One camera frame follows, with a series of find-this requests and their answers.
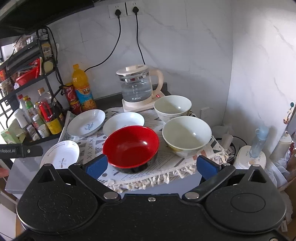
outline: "orange juice bottle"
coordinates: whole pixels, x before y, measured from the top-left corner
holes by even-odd
[[[75,87],[78,100],[82,106],[82,110],[86,111],[96,109],[96,103],[91,94],[86,73],[79,68],[78,64],[74,64],[73,69],[72,82]]]

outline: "glass kettle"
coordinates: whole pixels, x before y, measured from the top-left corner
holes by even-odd
[[[133,65],[116,72],[121,82],[121,92],[125,103],[129,106],[147,104],[160,93],[163,86],[163,74],[158,69],[149,69],[147,65]],[[150,76],[158,77],[158,86],[152,90]]]

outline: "countertop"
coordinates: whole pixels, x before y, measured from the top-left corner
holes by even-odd
[[[165,95],[170,95],[167,89],[167,83],[163,84],[161,90]],[[97,106],[106,110],[112,107],[122,107],[122,95],[121,93],[106,96],[103,98],[96,99]],[[45,154],[50,147],[58,142],[58,139],[53,139],[44,143],[38,144],[43,148],[43,153]],[[31,180],[34,178],[36,173],[39,170],[40,162],[42,156],[33,157],[33,158],[18,158],[15,159],[12,168],[10,170],[8,180],[6,183],[5,190],[8,193],[15,195],[17,198],[20,198],[24,193],[25,189],[28,187]],[[157,185],[155,187],[149,187],[146,190],[137,190],[131,192],[125,192],[121,194],[124,196],[126,193],[133,194],[170,194],[178,193],[180,196],[185,192],[193,189],[198,186],[200,183],[201,175],[197,172],[191,176],[187,176],[184,179],[178,179],[169,184]]]

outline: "electric kettle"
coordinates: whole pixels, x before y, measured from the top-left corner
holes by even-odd
[[[153,108],[155,100],[164,96],[160,91],[163,86],[163,74],[158,69],[149,69],[147,65],[133,65],[118,70],[116,74],[121,82],[125,112]],[[155,91],[152,90],[151,75],[158,77]]]

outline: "kettle base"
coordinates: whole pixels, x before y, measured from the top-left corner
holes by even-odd
[[[122,106],[124,112],[138,112],[142,110],[148,110],[154,108],[154,103],[157,99],[164,97],[165,95],[160,91],[155,97],[149,97],[146,100],[139,102],[127,102],[122,99]]]

